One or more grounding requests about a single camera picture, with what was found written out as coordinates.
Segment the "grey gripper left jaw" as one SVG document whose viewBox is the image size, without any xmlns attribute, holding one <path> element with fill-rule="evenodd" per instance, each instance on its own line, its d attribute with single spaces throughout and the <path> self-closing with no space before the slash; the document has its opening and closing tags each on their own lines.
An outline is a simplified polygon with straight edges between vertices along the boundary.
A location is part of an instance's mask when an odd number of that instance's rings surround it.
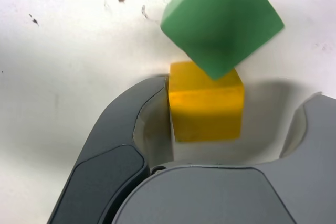
<svg viewBox="0 0 336 224">
<path fill-rule="evenodd" d="M 114 99 L 92 128 L 49 223 L 112 223 L 151 169 L 173 160 L 168 77 L 139 82 Z"/>
</svg>

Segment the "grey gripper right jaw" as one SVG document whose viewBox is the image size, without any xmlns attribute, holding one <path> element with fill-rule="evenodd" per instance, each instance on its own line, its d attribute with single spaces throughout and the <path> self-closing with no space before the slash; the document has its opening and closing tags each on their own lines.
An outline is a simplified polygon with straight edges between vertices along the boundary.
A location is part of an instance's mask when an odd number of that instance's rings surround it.
<svg viewBox="0 0 336 224">
<path fill-rule="evenodd" d="M 298 110 L 300 145 L 252 167 L 187 165 L 142 182 L 114 223 L 335 223 L 335 99 Z"/>
</svg>

